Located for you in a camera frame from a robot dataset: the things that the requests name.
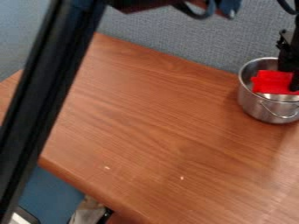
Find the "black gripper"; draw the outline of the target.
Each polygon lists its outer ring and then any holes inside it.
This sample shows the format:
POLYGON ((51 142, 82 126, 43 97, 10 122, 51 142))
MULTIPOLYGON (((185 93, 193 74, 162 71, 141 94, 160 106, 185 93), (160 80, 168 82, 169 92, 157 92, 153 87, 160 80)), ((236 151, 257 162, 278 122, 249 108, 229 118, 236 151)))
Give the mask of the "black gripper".
POLYGON ((280 51, 277 56, 277 70, 281 72, 292 72, 289 91, 299 91, 299 15, 293 20, 293 29, 282 29, 278 31, 276 48, 280 51))

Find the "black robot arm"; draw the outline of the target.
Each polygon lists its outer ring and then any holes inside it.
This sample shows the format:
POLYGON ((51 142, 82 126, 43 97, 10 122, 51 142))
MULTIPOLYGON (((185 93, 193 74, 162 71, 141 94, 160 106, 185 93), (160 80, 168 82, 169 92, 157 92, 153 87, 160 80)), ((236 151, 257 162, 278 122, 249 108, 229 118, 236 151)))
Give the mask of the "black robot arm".
POLYGON ((233 74, 97 33, 106 8, 50 0, 25 68, 0 83, 0 223, 34 166, 107 224, 299 224, 299 123, 254 121, 233 74))

